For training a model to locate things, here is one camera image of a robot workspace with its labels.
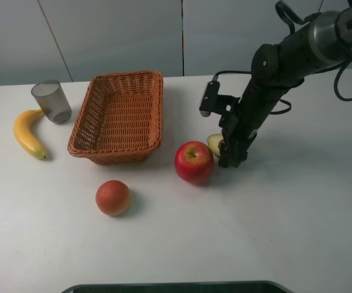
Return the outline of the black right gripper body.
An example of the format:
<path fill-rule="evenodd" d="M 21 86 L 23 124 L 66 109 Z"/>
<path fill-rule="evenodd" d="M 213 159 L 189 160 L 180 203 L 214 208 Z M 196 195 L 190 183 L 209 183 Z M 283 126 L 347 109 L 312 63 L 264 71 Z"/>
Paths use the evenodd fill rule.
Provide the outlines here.
<path fill-rule="evenodd" d="M 227 150 L 248 150 L 257 136 L 257 129 L 248 125 L 240 113 L 238 100 L 221 103 L 219 127 Z"/>

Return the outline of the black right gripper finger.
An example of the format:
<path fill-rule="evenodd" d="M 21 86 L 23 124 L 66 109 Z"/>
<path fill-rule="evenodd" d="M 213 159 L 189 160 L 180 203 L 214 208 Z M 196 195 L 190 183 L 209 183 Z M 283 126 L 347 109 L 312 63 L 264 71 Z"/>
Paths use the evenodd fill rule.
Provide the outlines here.
<path fill-rule="evenodd" d="M 231 166 L 238 167 L 248 157 L 248 143 L 234 143 L 231 146 Z"/>
<path fill-rule="evenodd" d="M 220 153 L 218 165 L 222 168 L 230 167 L 231 161 L 230 161 L 228 146 L 226 145 L 225 142 L 220 142 L 218 147 L 219 147 L 219 153 Z"/>

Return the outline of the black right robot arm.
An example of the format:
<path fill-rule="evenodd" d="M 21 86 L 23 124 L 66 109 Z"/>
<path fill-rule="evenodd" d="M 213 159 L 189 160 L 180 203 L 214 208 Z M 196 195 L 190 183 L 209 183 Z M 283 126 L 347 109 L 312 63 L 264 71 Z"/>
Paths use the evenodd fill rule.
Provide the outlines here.
<path fill-rule="evenodd" d="M 262 45 L 255 53 L 244 93 L 231 104 L 230 115 L 219 123 L 224 139 L 220 167 L 237 167 L 246 160 L 263 122 L 305 77 L 335 68 L 344 71 L 352 62 L 352 1 L 349 5 L 342 12 L 327 11 L 301 20 L 284 1 L 276 3 L 290 35 L 277 45 Z"/>

